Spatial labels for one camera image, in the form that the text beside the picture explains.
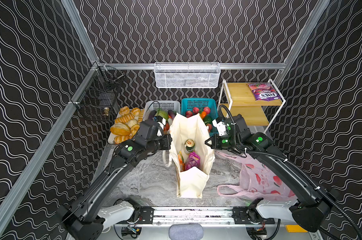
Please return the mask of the green drink can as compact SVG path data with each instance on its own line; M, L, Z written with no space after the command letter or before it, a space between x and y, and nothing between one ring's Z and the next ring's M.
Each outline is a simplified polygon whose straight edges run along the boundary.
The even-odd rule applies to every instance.
M192 139L188 139L186 142L185 142L185 150L189 153L192 153L194 152L195 150L195 142L194 140Z

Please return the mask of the orange Fox's candy bag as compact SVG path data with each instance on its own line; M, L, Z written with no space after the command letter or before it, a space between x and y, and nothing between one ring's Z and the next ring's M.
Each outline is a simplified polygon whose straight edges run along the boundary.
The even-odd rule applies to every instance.
M180 172L183 172L185 170L185 166L184 166L184 158L183 158L182 150L180 150L178 153L178 161L179 161L179 165L180 165Z

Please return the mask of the purple grape candy bag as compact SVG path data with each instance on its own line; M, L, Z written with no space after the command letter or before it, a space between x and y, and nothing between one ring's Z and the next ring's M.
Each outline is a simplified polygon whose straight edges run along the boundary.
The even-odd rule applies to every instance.
M200 167L200 157L196 152L192 152L189 154L186 163L185 163L185 171L193 168L193 167Z

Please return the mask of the cream canvas tote bag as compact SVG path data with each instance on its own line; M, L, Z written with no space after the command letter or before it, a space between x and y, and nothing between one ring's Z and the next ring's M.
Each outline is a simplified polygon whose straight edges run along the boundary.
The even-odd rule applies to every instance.
M205 144L208 127L199 115L177 114L170 126L170 161L175 164L178 198L202 198L215 161L214 150Z

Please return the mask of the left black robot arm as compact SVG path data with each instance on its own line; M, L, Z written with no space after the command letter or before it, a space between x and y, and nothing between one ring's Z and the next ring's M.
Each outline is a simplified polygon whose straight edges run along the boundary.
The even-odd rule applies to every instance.
M56 211L60 225L76 240L96 240L105 218L98 215L104 199L140 161L157 151L169 150L172 138L164 133L164 122L145 120L132 139L120 143L109 164L77 200Z

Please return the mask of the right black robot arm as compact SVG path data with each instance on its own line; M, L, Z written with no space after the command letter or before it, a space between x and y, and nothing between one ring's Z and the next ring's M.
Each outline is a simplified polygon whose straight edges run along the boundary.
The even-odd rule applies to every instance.
M322 223L332 210L337 210L350 223L358 239L362 240L362 231L338 205L333 190L315 183L290 162L266 134L252 134L242 115L233 116L225 105L220 105L217 111L218 117L213 124L218 134L207 139L205 144L213 150L227 150L239 157L252 157L276 174L297 199L282 216L292 217L297 225L308 232L320 231L336 239L322 227Z

